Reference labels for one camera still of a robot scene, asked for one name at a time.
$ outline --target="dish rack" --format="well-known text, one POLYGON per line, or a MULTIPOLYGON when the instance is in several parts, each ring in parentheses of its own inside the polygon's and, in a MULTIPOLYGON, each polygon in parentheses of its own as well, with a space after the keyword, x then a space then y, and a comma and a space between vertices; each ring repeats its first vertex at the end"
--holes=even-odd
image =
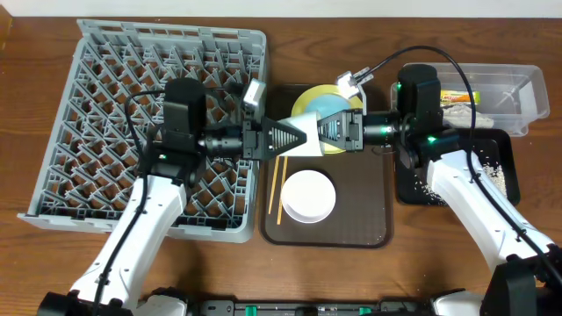
MULTIPOLYGON (((123 102, 163 89, 168 80, 198 79, 208 88, 267 79, 262 32, 184 25, 79 19, 83 33, 56 115, 29 210, 18 216, 45 229, 110 232, 132 191, 138 152, 123 102)), ((231 107, 240 100, 218 90, 231 107)), ((141 142, 160 124, 163 95, 139 97, 132 118, 141 142)), ((228 119, 207 98, 207 124, 228 119)), ((168 231, 179 239, 247 241, 254 226, 259 164, 206 162, 184 213, 168 231)))

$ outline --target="wooden surface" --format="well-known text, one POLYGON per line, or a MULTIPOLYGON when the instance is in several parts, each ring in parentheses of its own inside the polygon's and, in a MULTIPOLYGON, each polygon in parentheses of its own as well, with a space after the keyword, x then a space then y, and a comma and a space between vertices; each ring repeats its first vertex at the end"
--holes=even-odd
MULTIPOLYGON (((446 49, 461 62, 534 64, 544 71, 551 116, 513 139, 522 193, 518 209, 562 243, 562 21, 499 19, 137 19, 263 30, 270 82, 331 83, 413 44, 446 49)), ((0 59, 0 314, 34 314, 47 291, 64 293, 107 235, 40 230, 26 212, 76 43, 72 18, 15 18, 0 59)), ((411 53, 377 73, 390 86, 411 53)), ((394 203, 394 238, 381 250, 292 248, 258 230, 244 244, 166 239, 145 292, 177 285, 201 298, 370 300, 456 287, 484 291, 491 276, 470 235, 447 208, 394 203)))

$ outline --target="black cable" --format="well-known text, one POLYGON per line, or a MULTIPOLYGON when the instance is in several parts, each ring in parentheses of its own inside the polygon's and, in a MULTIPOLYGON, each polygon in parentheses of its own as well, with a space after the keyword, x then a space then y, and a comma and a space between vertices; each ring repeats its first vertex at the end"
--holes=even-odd
POLYGON ((379 68, 385 66, 389 61, 393 60, 394 58, 398 57, 399 55, 404 54, 405 52, 409 52, 409 51, 413 51, 413 50, 417 50, 417 49, 429 50, 429 51, 438 53, 441 56, 445 57, 453 65, 453 67, 457 70, 458 74, 462 78, 463 83, 465 84, 465 87, 466 87, 466 91, 468 92, 468 96, 471 99, 471 113, 472 113, 472 115, 471 115, 471 128, 470 128, 468 146, 466 148, 466 163, 468 164, 468 169, 470 170, 472 180, 474 182, 476 182, 476 184, 478 185, 478 187, 480 188, 480 190, 482 191, 484 196, 488 199, 488 201, 490 201, 490 204, 492 204, 494 206, 494 208, 498 211, 498 213, 509 223, 509 225, 517 233, 517 236, 519 238, 521 238, 522 240, 524 240, 529 245, 529 247, 537 253, 538 258, 543 263, 547 272, 551 275, 551 277, 556 282, 556 284, 558 284, 558 290, 562 291, 562 276, 558 273, 556 268, 548 260, 548 258, 546 257, 544 252, 541 250, 541 248, 539 246, 537 246, 537 244, 529 236, 527 236, 526 231, 521 229, 515 223, 515 221, 495 201, 495 199, 492 197, 490 192, 487 191, 484 184, 482 184, 482 182, 480 181, 479 174, 474 170, 474 166, 472 165, 472 148, 474 146, 474 129, 476 127, 476 103, 474 102, 474 95, 472 94, 472 87, 468 83, 468 79, 466 78, 465 72, 463 72, 463 69, 460 68, 458 63, 455 60, 453 60, 453 58, 450 57, 449 54, 447 54, 445 51, 443 51, 442 49, 439 49, 437 47, 424 46, 424 45, 412 46, 412 47, 407 47, 407 48, 401 49, 401 50, 397 51, 396 53, 386 57, 377 66, 371 68, 365 74, 356 78, 356 80, 358 82, 360 82, 366 76, 372 74, 373 72, 375 72, 379 68))
POLYGON ((139 136, 137 135, 137 133, 134 130, 133 121, 131 120, 131 114, 129 113, 129 104, 131 103, 131 100, 133 100, 133 98, 135 98, 135 97, 143 96, 143 95, 149 95, 149 94, 160 94, 160 93, 163 93, 163 92, 164 92, 163 90, 149 90, 149 91, 141 91, 141 92, 133 93, 129 97, 127 97, 127 99, 123 103, 123 108, 125 110, 125 119, 126 119, 126 122, 129 126, 129 130, 131 131, 131 136, 133 137, 134 145, 137 147, 137 151, 139 152, 139 161, 138 161, 137 165, 144 167, 144 170, 141 171, 141 174, 142 174, 142 196, 140 198, 139 206, 137 207, 137 209, 135 211, 135 214, 133 215, 133 219, 131 219, 131 222, 126 227, 125 232, 123 232, 123 235, 121 236, 121 238, 117 242, 117 245, 115 245, 115 248, 113 249, 112 254, 107 259, 107 264, 105 265, 104 270, 102 271, 101 275, 99 275, 99 280, 98 280, 97 288, 96 288, 96 295, 94 297, 94 302, 92 304, 92 316, 97 316, 97 310, 99 309, 99 304, 101 302, 102 294, 104 292, 104 286, 107 283, 107 278, 109 277, 109 272, 112 269, 113 262, 117 258, 117 254, 121 250, 121 247, 123 247, 123 244, 125 243, 126 237, 131 233, 131 230, 133 230, 134 224, 137 222, 137 220, 141 216, 142 212, 144 211, 144 206, 147 202, 148 172, 150 170, 150 166, 149 166, 148 160, 144 158, 144 155, 142 153, 142 145, 141 145, 141 142, 139 141, 139 136))

